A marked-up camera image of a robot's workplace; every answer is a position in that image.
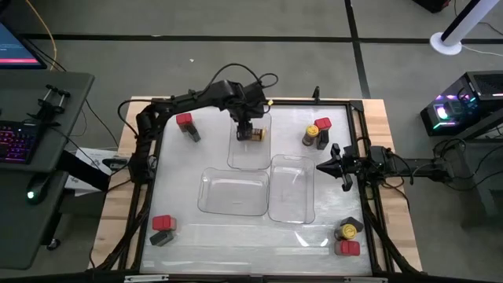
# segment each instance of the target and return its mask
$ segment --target black desk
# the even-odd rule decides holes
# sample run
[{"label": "black desk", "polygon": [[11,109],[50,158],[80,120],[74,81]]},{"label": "black desk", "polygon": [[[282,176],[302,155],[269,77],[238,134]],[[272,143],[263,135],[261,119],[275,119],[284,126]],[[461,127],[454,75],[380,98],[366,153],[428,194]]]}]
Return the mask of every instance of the black desk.
[{"label": "black desk", "polygon": [[[63,134],[69,135],[94,77],[83,73],[48,71],[0,71],[0,108],[3,120],[27,119],[27,112],[39,110],[37,98],[46,94],[46,84],[72,94],[66,111],[55,121]],[[34,172],[53,171],[67,141],[54,130],[47,130],[30,165],[0,163],[0,268],[27,269],[31,266],[42,240],[57,213],[68,173],[55,171],[47,196],[41,204],[26,201],[28,182]]]}]

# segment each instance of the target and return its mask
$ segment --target yellow lid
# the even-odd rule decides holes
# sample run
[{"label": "yellow lid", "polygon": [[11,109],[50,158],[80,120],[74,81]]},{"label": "yellow lid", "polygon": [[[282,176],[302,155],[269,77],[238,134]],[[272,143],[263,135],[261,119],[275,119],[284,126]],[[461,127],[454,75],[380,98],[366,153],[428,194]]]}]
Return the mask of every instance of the yellow lid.
[{"label": "yellow lid", "polygon": [[316,136],[318,136],[319,132],[320,132],[320,130],[315,125],[310,125],[306,129],[307,135],[310,136],[310,137],[312,137],[312,138],[315,138]]},{"label": "yellow lid", "polygon": [[352,224],[344,224],[342,235],[348,240],[353,240],[356,237],[356,228]]},{"label": "yellow lid", "polygon": [[262,136],[260,136],[260,141],[264,140],[264,138],[266,137],[266,132],[267,132],[267,128],[263,128],[262,129]]}]

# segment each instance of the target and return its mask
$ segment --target white stand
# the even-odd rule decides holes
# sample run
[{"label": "white stand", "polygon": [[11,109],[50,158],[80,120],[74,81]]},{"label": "white stand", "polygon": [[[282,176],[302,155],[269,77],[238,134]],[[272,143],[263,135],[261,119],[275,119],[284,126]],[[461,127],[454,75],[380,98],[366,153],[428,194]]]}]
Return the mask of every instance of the white stand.
[{"label": "white stand", "polygon": [[463,46],[461,40],[482,20],[499,0],[472,0],[444,31],[430,38],[434,50],[444,55],[456,55]]},{"label": "white stand", "polygon": [[461,42],[454,44],[453,46],[447,46],[442,41],[442,32],[437,32],[430,38],[430,45],[434,50],[437,50],[439,53],[444,55],[456,55],[461,52],[463,46]]}]

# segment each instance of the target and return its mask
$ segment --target computer tower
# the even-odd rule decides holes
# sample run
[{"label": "computer tower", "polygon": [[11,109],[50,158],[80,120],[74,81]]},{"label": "computer tower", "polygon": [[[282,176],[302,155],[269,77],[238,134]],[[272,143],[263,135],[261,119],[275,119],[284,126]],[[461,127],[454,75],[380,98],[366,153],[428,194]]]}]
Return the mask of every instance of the computer tower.
[{"label": "computer tower", "polygon": [[420,113],[429,136],[455,135],[503,107],[503,71],[466,72]]}]

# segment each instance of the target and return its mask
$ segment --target black bracket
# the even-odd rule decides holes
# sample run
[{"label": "black bracket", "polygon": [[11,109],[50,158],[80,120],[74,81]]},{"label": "black bracket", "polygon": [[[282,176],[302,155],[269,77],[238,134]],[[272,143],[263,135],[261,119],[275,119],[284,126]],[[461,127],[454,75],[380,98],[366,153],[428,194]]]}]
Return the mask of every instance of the black bracket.
[{"label": "black bracket", "polygon": [[314,98],[314,103],[315,104],[319,104],[320,103],[320,87],[319,86],[316,86],[314,88],[314,92],[313,92],[312,98]]},{"label": "black bracket", "polygon": [[361,101],[361,100],[357,100],[357,101],[351,100],[351,101],[349,101],[349,104],[351,105],[351,107],[355,108],[359,112],[363,112],[363,101]]}]

